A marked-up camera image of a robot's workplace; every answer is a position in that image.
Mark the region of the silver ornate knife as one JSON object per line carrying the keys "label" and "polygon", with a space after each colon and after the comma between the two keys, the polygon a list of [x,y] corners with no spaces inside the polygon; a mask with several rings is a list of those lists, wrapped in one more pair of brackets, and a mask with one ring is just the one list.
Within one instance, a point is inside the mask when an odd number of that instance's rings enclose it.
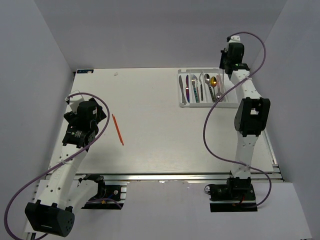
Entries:
{"label": "silver ornate knife", "polygon": [[179,82],[179,87],[180,87],[180,92],[181,92],[181,102],[184,105],[186,105],[187,101],[186,101],[185,94],[184,94],[184,85],[183,85],[183,80],[182,80],[181,75],[178,77],[178,82]]}

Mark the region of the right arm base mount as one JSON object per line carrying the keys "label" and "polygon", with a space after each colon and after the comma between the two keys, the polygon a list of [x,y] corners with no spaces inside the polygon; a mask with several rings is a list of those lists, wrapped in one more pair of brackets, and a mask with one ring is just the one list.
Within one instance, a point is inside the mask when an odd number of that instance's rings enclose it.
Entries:
{"label": "right arm base mount", "polygon": [[257,212],[256,195],[251,185],[247,191],[230,189],[226,184],[207,184],[204,192],[209,195],[211,213]]}

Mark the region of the black patterned handle fork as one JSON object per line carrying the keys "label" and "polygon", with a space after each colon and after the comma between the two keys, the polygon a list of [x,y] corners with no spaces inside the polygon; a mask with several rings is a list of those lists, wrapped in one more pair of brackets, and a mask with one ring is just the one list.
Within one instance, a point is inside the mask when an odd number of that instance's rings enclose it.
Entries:
{"label": "black patterned handle fork", "polygon": [[204,73],[201,72],[199,75],[199,84],[200,84],[200,101],[203,102],[204,101],[204,92],[203,92],[203,76]]}

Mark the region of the iridescent purple knife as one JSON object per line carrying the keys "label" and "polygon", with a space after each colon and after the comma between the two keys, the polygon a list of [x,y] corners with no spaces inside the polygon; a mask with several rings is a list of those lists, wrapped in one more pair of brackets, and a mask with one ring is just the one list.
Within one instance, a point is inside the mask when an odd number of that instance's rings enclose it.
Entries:
{"label": "iridescent purple knife", "polygon": [[186,75],[185,77],[185,96],[188,103],[190,103],[190,92],[189,92],[189,75]]}

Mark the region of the pink handled fork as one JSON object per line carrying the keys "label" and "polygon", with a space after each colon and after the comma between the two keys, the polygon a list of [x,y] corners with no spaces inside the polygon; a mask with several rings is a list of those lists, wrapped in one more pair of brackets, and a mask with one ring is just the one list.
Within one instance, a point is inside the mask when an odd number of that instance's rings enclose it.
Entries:
{"label": "pink handled fork", "polygon": [[199,82],[198,77],[195,74],[193,75],[193,77],[194,77],[194,80],[195,80],[196,91],[197,91],[197,94],[199,95],[200,82]]}

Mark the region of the orange chopstick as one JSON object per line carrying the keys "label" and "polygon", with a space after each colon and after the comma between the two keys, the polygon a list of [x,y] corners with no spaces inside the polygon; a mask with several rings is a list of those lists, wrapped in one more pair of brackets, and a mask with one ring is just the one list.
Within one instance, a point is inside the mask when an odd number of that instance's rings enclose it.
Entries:
{"label": "orange chopstick", "polygon": [[116,117],[115,117],[114,114],[112,114],[111,116],[112,116],[112,119],[113,119],[113,123],[114,123],[115,129],[116,129],[119,141],[120,141],[121,145],[124,146],[125,144],[124,144],[124,141],[123,141],[123,138],[122,138],[122,135],[121,135],[121,132],[120,132],[119,125],[117,123]]}

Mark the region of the teal handled fork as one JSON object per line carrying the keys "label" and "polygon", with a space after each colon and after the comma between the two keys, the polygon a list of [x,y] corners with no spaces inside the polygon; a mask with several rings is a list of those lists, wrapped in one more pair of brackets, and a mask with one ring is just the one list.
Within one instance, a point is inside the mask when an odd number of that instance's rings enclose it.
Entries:
{"label": "teal handled fork", "polygon": [[198,90],[198,78],[195,74],[191,74],[191,84],[193,87],[194,97],[196,103],[200,103],[200,96],[199,96],[199,90]]}

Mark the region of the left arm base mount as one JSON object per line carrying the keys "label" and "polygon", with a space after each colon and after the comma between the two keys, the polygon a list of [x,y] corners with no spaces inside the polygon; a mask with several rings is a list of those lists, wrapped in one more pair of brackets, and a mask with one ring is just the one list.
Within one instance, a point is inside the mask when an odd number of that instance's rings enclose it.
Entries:
{"label": "left arm base mount", "polygon": [[98,184],[97,191],[82,207],[85,210],[120,210],[124,206],[127,186],[121,184],[106,184],[102,175],[87,174],[78,179],[78,187],[85,181]]}

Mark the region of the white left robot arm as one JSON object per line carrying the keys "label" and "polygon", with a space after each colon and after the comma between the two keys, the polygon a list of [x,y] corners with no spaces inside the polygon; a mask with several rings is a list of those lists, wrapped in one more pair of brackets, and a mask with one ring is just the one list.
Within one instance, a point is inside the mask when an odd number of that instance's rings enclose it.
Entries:
{"label": "white left robot arm", "polygon": [[92,97],[80,97],[70,104],[71,111],[64,114],[68,122],[62,140],[60,166],[52,171],[51,177],[36,202],[29,202],[25,215],[37,232],[66,237],[71,232],[75,214],[90,199],[99,200],[105,196],[103,177],[87,174],[77,188],[71,190],[78,168],[86,157],[88,145],[99,132],[98,123],[107,118],[102,106]]}

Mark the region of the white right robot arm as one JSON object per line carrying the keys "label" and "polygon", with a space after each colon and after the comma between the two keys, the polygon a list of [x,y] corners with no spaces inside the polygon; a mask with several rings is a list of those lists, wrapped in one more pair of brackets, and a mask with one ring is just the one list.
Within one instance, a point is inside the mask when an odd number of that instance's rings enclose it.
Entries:
{"label": "white right robot arm", "polygon": [[256,90],[250,69],[242,63],[244,45],[235,40],[229,40],[227,47],[221,51],[220,68],[236,87],[236,97],[239,107],[234,118],[234,128],[237,131],[237,148],[235,164],[231,170],[232,177],[227,179],[222,196],[227,200],[243,200],[250,192],[252,163],[255,144],[260,134],[265,130],[271,102],[263,98]]}

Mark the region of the black patterned handle spoon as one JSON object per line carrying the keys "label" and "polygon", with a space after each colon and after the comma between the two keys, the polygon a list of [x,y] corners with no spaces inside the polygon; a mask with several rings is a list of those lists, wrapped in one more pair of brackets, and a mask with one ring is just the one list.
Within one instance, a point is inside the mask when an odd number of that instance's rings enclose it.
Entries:
{"label": "black patterned handle spoon", "polygon": [[211,100],[214,103],[215,102],[215,96],[214,96],[213,90],[212,90],[211,85],[210,85],[210,80],[211,80],[210,75],[205,73],[204,74],[204,82],[208,86],[208,89],[209,89],[209,92],[210,92],[210,96],[211,96]]}

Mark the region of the purple bowl ornate spoon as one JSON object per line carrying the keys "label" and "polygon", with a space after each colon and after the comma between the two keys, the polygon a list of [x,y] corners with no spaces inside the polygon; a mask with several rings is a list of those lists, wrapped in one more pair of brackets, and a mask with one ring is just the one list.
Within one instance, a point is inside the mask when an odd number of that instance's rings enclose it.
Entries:
{"label": "purple bowl ornate spoon", "polygon": [[217,79],[215,76],[212,76],[210,78],[210,86],[213,90],[213,97],[214,97],[214,101],[216,102],[217,101],[217,96],[216,96],[216,91],[215,91],[215,87],[217,86]]}

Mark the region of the white divided cutlery tray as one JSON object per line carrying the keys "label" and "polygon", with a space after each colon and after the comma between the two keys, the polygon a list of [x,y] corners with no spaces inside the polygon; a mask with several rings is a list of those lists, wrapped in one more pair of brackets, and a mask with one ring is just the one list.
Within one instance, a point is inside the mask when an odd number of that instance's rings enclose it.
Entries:
{"label": "white divided cutlery tray", "polygon": [[[191,74],[194,74],[198,77],[203,72],[203,102],[201,102],[201,93],[200,93],[200,86],[199,86],[199,99],[200,103],[196,103],[195,95],[194,95],[194,89],[192,86],[192,80],[191,80]],[[182,108],[210,108],[215,102],[212,102],[211,95],[209,88],[207,84],[205,83],[205,74],[209,74],[210,78],[215,77],[220,74],[220,69],[219,68],[191,68],[191,69],[179,69],[177,71],[177,84],[178,84],[178,95],[179,95],[179,106]],[[189,75],[189,100],[190,102],[188,103],[187,98],[186,98],[186,75]],[[182,103],[182,95],[181,95],[181,90],[180,90],[180,85],[179,85],[179,76],[182,77],[182,82],[183,82],[183,88],[184,88],[184,96],[186,99],[186,105]],[[227,80],[227,77],[224,76],[224,88],[225,91],[231,88],[233,84]],[[218,93],[218,88],[217,86],[215,87],[215,94],[217,95]]]}

